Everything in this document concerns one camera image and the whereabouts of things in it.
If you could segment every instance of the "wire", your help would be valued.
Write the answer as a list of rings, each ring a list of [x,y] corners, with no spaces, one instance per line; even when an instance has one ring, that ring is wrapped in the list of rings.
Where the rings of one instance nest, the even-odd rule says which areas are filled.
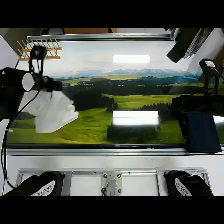
[[[27,107],[33,100],[36,99],[36,97],[40,93],[40,89],[41,89],[41,87],[39,87],[39,90],[37,91],[36,95],[30,101],[28,101],[28,103],[26,103],[25,106],[23,106],[21,110],[19,110],[16,113],[14,118],[11,119],[9,121],[8,125],[6,126],[6,130],[5,130],[5,134],[4,134],[4,138],[3,138],[3,142],[2,142],[2,148],[1,148],[1,166],[2,166],[2,171],[3,171],[4,182],[6,181],[6,183],[11,188],[15,188],[15,187],[9,181],[7,168],[6,168],[6,143],[7,143],[7,137],[8,137],[9,128],[10,128],[11,124],[14,122],[14,120],[16,119],[16,117],[24,110],[24,108]]]

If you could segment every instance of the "glass surface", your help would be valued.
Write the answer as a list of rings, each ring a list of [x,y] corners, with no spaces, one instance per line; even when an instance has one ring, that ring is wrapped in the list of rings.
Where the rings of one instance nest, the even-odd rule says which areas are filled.
[[[169,113],[171,102],[203,85],[199,74],[186,72],[191,59],[174,63],[166,56],[174,42],[73,41],[59,45],[61,59],[45,60],[43,75],[63,82],[63,92],[74,101],[78,119],[53,133],[40,134],[35,131],[34,117],[21,113],[12,124],[8,143],[185,143],[178,121]],[[20,61],[17,68],[28,70],[28,62]],[[220,143],[224,143],[224,121],[217,117],[216,122]]]

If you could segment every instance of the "sky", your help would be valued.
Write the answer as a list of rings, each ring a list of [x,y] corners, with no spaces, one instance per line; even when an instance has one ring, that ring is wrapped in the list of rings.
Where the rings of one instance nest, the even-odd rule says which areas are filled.
[[[61,59],[44,61],[43,75],[51,77],[74,76],[82,71],[101,70],[103,73],[118,69],[172,69],[186,71],[190,59],[172,62],[166,55],[173,41],[68,41],[59,42]],[[149,55],[147,64],[116,64],[113,55]],[[20,61],[18,69],[28,70],[28,62]]]

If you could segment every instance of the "blue sky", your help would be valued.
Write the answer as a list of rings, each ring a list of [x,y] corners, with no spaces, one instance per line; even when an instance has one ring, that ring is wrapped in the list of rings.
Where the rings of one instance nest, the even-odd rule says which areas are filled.
[[[166,54],[173,41],[73,41],[59,42],[61,59],[44,61],[44,75],[66,77],[76,72],[101,70],[107,73],[117,69],[172,69],[186,71],[190,59],[172,62]],[[148,64],[115,64],[113,55],[149,55]],[[21,61],[18,69],[28,70],[28,62]]]

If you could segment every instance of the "landscape picture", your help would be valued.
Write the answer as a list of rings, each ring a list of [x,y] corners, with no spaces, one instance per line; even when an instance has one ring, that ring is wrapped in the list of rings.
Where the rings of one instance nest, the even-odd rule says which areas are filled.
[[[78,119],[47,134],[36,133],[34,117],[21,113],[11,126],[9,143],[43,144],[184,144],[172,99],[203,88],[200,74],[187,72],[189,60],[175,64],[166,54],[171,41],[61,42],[60,60],[44,62],[44,75],[63,83]],[[149,54],[148,64],[114,64],[114,54]],[[28,70],[27,62],[19,69]],[[158,111],[156,126],[118,127],[113,111]],[[220,143],[224,125],[218,124]]]

